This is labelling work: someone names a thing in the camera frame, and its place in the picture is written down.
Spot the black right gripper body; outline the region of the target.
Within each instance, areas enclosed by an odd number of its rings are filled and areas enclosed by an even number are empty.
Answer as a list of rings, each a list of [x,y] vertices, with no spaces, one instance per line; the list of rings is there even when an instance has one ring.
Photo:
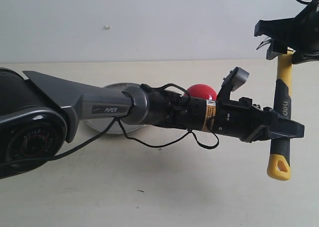
[[[254,35],[265,35],[302,54],[318,54],[319,0],[312,0],[295,17],[258,21]]]

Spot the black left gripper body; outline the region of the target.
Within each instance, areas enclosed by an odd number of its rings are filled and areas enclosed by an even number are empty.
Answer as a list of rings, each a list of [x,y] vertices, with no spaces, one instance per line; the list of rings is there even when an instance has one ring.
[[[250,98],[217,100],[214,133],[251,143],[266,126],[264,113]]]

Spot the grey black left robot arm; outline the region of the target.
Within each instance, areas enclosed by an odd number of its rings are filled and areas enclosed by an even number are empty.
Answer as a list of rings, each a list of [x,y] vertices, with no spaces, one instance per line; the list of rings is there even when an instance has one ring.
[[[40,72],[0,70],[0,176],[8,178],[62,158],[64,143],[73,141],[81,120],[111,118],[120,127],[153,125],[235,137],[247,143],[271,141],[268,175],[290,177],[290,140],[305,127],[291,119],[287,85],[276,82],[274,107],[261,108],[250,98],[230,99],[248,73],[234,68],[216,100],[201,98],[172,84],[102,88]]]

